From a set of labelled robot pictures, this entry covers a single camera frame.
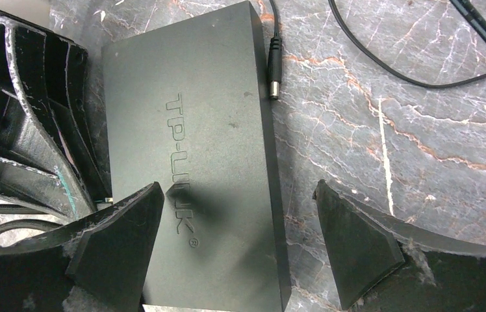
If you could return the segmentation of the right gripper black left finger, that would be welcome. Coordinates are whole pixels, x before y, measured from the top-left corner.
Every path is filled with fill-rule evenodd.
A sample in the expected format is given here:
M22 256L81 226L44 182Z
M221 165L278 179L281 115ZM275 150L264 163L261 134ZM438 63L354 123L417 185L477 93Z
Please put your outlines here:
M158 183L0 247L0 311L138 311L159 229Z

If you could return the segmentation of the black router box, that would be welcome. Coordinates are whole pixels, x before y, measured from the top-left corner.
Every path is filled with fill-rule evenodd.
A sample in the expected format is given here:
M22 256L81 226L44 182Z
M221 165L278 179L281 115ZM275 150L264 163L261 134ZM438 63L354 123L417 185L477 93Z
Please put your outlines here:
M143 295L284 311L291 295L262 23L243 1L102 50L112 194L158 182Z

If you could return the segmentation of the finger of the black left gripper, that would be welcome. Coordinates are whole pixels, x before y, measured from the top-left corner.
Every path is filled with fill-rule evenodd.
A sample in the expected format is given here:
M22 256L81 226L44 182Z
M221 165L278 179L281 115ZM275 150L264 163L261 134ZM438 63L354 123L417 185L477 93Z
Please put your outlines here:
M87 50L0 10L0 200L76 220L110 196L84 111Z

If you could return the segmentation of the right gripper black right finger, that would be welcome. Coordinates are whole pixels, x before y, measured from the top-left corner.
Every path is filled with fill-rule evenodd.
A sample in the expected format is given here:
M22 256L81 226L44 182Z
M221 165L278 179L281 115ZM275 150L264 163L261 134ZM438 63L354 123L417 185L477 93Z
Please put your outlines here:
M345 311L486 311L486 245L408 224L320 180L318 209Z

